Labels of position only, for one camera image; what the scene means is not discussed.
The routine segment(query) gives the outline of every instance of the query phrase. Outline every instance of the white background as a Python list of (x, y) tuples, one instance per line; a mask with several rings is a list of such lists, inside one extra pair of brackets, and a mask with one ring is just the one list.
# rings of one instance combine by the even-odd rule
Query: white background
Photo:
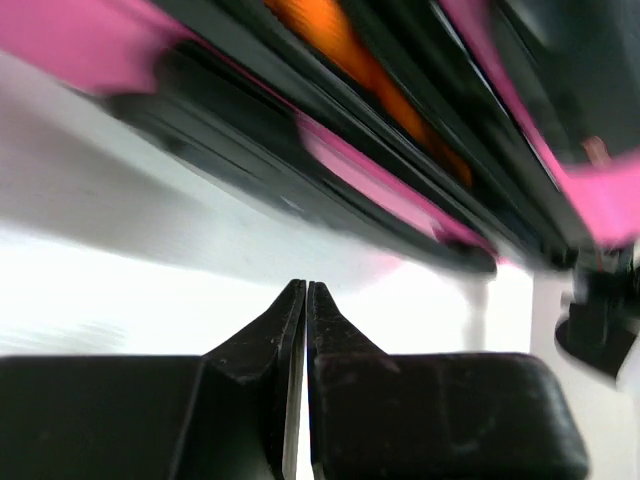
[(593, 478), (636, 478), (631, 401), (553, 347), (566, 282), (537, 282), (532, 336), (524, 272), (457, 277), (255, 209), (0, 54), (0, 354), (202, 354), (291, 278), (327, 283), (388, 352), (532, 345), (565, 385)]

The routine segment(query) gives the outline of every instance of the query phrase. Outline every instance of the white surface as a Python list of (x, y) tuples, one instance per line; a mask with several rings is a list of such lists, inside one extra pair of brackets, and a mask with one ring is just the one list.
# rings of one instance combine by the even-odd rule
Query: white surface
[(266, 216), (0, 55), (0, 354), (201, 354), (295, 277), (389, 352), (529, 348), (523, 272), (483, 284)]
[(569, 278), (537, 276), (534, 281), (531, 353), (542, 358), (562, 383), (592, 463), (592, 480), (637, 479), (638, 423), (632, 397), (615, 390), (613, 380), (560, 355), (554, 330)]

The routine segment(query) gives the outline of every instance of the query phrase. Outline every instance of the orange fabric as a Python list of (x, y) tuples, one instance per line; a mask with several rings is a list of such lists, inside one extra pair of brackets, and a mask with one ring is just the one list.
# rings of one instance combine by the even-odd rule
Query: orange fabric
[(288, 28), (373, 92), (386, 111), (436, 159), (446, 161), (466, 185), (471, 184), (468, 165), (422, 120), (384, 68), (362, 45), (335, 0), (264, 1)]

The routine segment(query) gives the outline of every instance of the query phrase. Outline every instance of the orange object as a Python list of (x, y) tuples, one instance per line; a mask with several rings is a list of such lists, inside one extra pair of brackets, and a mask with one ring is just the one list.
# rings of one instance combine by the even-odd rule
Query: orange object
[(469, 166), (420, 117), (380, 63), (363, 46), (335, 0), (264, 0), (288, 28), (373, 92), (385, 110), (466, 185)]

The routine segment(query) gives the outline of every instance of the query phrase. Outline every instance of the pink plastic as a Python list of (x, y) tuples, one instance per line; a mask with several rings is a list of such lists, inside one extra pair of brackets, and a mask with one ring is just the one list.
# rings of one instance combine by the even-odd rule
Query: pink plastic
[(618, 246), (639, 236), (640, 150), (606, 170), (567, 170), (560, 165), (500, 62), (490, 36), (488, 1), (440, 0), (440, 4), (595, 240), (603, 246)]
[[(0, 49), (92, 94), (152, 92), (154, 60), (188, 38), (186, 28), (145, 0), (0, 1)], [(489, 248), (325, 128), (308, 119), (302, 125), (319, 161), (397, 218), (440, 241)]]

